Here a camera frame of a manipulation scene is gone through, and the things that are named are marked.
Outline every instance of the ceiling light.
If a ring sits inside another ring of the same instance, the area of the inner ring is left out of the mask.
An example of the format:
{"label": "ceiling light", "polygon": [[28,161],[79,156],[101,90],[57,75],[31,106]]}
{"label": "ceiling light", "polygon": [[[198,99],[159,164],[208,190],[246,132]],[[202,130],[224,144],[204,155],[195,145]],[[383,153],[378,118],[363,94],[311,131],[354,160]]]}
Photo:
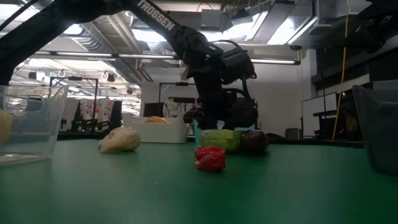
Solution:
{"label": "ceiling light", "polygon": [[[94,87],[92,86],[81,86],[80,88],[88,88],[88,89],[92,89]],[[116,87],[113,86],[99,86],[98,89],[102,89],[102,90],[114,90],[117,89]]]}
{"label": "ceiling light", "polygon": [[112,54],[83,53],[83,52],[57,52],[60,56],[87,56],[87,57],[112,57]]}
{"label": "ceiling light", "polygon": [[146,58],[146,59],[175,59],[173,55],[138,55],[138,54],[119,54],[121,58]]}
{"label": "ceiling light", "polygon": [[83,32],[83,28],[79,24],[74,24],[63,31],[64,34],[79,35]]}
{"label": "ceiling light", "polygon": [[78,88],[71,87],[71,86],[69,87],[69,90],[70,90],[70,91],[77,92],[77,93],[80,92],[80,90],[79,90]]}
{"label": "ceiling light", "polygon": [[[78,98],[78,99],[91,99],[93,100],[95,96],[82,96],[82,95],[68,95],[68,98]],[[136,100],[139,102],[139,98],[134,96],[97,96],[97,99],[109,98],[110,100]],[[132,103],[132,105],[141,105],[140,103]]]}
{"label": "ceiling light", "polygon": [[116,58],[95,58],[95,57],[88,57],[87,60],[114,62],[114,61],[116,61]]}
{"label": "ceiling light", "polygon": [[297,38],[299,38],[307,29],[309,29],[316,21],[318,17],[314,17],[303,29],[300,29],[287,43],[292,44]]}
{"label": "ceiling light", "polygon": [[94,95],[95,95],[94,93],[90,93],[90,92],[88,92],[88,91],[86,91],[86,90],[80,90],[80,91],[83,92],[83,93],[89,94],[89,95],[91,95],[91,96],[94,96]]}
{"label": "ceiling light", "polygon": [[280,65],[294,65],[296,61],[293,60],[272,60],[272,59],[251,59],[252,63],[267,63],[267,64],[280,64]]}
{"label": "ceiling light", "polygon": [[45,51],[36,51],[36,55],[50,55],[50,52],[45,52]]}
{"label": "ceiling light", "polygon": [[156,1],[156,6],[161,8],[163,11],[180,11],[180,12],[200,12],[202,9],[213,9],[220,10],[221,4],[219,3],[208,3],[202,4],[198,9],[196,2],[162,2]]}
{"label": "ceiling light", "polygon": [[286,44],[286,42],[294,35],[294,22],[291,18],[286,18],[274,35],[269,39],[267,44],[277,45]]}

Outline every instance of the green tabletop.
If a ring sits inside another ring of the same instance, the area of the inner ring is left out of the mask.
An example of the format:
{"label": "green tabletop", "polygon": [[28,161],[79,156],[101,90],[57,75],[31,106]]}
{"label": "green tabletop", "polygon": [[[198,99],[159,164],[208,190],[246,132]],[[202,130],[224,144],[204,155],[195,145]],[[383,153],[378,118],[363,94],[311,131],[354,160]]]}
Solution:
{"label": "green tabletop", "polygon": [[0,167],[0,223],[398,223],[398,177],[373,172],[364,149],[271,145],[214,174],[196,170],[193,144],[96,145]]}

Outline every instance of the white bin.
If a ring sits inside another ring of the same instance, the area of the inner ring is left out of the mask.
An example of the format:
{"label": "white bin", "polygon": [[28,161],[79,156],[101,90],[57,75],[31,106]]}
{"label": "white bin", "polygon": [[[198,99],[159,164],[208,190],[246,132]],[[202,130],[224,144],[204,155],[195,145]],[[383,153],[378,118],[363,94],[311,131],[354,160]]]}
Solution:
{"label": "white bin", "polygon": [[141,142],[185,143],[188,138],[188,125],[182,116],[165,118],[169,124],[145,123],[147,118],[123,114],[123,126],[138,131]]}

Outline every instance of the clear plastic container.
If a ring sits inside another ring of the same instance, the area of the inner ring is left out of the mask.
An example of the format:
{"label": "clear plastic container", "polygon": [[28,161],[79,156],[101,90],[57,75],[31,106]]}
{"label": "clear plastic container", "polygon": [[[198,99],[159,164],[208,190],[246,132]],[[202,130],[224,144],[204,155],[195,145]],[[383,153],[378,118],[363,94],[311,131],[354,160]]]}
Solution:
{"label": "clear plastic container", "polygon": [[12,117],[11,136],[0,143],[0,166],[51,157],[68,86],[0,86],[0,110]]}
{"label": "clear plastic container", "polygon": [[353,86],[356,110],[371,165],[398,174],[398,91]]}

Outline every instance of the ceiling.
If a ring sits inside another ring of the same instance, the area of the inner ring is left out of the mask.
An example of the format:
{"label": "ceiling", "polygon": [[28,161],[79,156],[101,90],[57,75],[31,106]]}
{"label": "ceiling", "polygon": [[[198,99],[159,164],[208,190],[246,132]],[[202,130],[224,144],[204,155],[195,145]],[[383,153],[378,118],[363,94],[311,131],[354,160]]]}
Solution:
{"label": "ceiling", "polygon": [[[0,4],[0,23],[17,11],[23,1],[10,1],[13,4]],[[251,58],[273,58],[284,60],[297,60],[297,52],[286,44],[295,37],[304,25],[313,19],[310,0],[297,1],[240,1],[240,0],[209,0],[201,3],[199,0],[166,0],[154,1],[164,11],[171,11],[170,16],[183,25],[197,26],[201,21],[201,12],[204,9],[219,10],[227,18],[231,18],[237,9],[247,9],[252,18],[251,21],[235,25],[224,32],[206,32],[206,36],[214,38],[228,38],[238,42],[242,48],[248,51]],[[0,35],[4,35],[19,24],[33,16],[41,8],[49,3],[49,0],[41,0],[7,26]],[[59,52],[87,52],[87,53],[144,53],[144,54],[173,54],[171,46],[159,40],[161,36],[151,33],[151,29],[140,28],[139,18],[130,12],[120,12],[113,16],[101,16],[92,22],[74,25],[64,34],[60,35],[42,50]],[[308,42],[308,30],[297,38],[293,44],[305,47]],[[202,27],[197,27],[200,32],[205,32]],[[219,44],[222,49],[231,49],[229,44]],[[180,81],[180,68],[178,60],[139,60],[123,58],[114,60],[99,60],[97,58],[30,58],[20,64],[12,78],[12,84],[43,85],[49,81],[49,76],[57,76],[65,72],[65,76],[79,76],[86,78],[98,78],[99,85],[115,87],[118,94],[124,96],[129,87],[141,85],[142,82],[177,82]],[[44,74],[41,80],[32,80],[29,72]],[[108,82],[106,76],[115,74],[115,81]],[[76,83],[65,80],[65,83],[73,86],[90,86],[92,83]],[[136,88],[137,97],[141,94]]]}

